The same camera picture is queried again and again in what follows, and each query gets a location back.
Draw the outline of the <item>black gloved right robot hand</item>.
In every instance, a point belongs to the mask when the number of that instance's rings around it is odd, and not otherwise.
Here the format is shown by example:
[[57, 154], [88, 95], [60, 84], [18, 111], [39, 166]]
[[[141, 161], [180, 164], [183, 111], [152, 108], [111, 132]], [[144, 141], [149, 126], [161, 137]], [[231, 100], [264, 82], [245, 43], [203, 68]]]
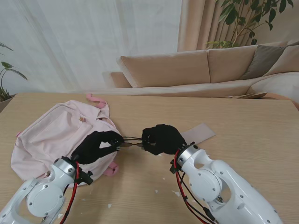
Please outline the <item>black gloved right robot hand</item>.
[[142, 147], [153, 155], [162, 153], [174, 155], [185, 146], [187, 146], [185, 139], [173, 126], [159, 124], [142, 131]]

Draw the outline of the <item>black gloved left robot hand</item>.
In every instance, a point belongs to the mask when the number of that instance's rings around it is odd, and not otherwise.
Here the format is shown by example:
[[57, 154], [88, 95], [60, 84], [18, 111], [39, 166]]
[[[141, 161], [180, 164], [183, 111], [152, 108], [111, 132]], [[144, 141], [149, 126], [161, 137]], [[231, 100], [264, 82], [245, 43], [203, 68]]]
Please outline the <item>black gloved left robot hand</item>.
[[91, 164], [99, 158], [118, 151], [124, 138], [114, 131], [94, 131], [72, 152], [71, 159], [79, 164]]

